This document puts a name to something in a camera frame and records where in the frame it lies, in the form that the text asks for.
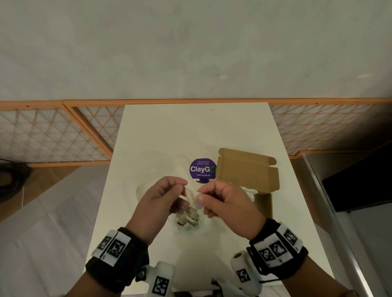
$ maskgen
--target white table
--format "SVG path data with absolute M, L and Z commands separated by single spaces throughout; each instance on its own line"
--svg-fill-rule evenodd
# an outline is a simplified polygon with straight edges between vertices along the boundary
M 88 258 L 110 229 L 128 222 L 137 196 L 148 186 L 146 181 L 189 174 L 179 170 L 173 158 L 216 162 L 221 147 L 276 158 L 280 190 L 272 194 L 273 218 L 285 222 L 302 239 L 312 259 L 333 276 L 267 103 L 127 105 Z M 162 163 L 166 165 L 153 169 Z M 200 186 L 190 178 L 188 182 L 191 188 Z M 149 247 L 150 265 L 165 261 L 176 266 L 173 290 L 210 290 L 213 277 L 237 281 L 230 258 L 247 246 L 248 241 L 231 232 L 219 218 L 213 218 L 205 234 L 186 238 L 175 236 L 167 222 Z M 124 294 L 146 293 L 147 289 L 147 284 L 133 282 Z

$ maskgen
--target cardboard box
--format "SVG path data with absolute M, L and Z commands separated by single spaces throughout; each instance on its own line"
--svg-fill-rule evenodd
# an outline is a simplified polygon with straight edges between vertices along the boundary
M 216 178 L 249 189 L 255 189 L 255 204 L 265 216 L 272 218 L 272 195 L 279 190 L 279 172 L 276 167 L 276 159 L 221 148 L 218 151 L 219 158 L 216 168 Z

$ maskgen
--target round sticker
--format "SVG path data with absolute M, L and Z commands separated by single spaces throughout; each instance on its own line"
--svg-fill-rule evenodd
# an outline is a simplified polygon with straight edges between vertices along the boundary
M 196 159 L 189 167 L 189 173 L 198 183 L 207 183 L 215 178 L 216 164 L 211 159 Z

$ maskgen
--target right hand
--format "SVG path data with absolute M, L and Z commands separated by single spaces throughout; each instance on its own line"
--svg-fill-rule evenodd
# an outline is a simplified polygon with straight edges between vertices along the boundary
M 252 240 L 265 223 L 265 217 L 239 186 L 220 180 L 198 189 L 200 206 L 209 218 L 218 215 L 237 235 Z

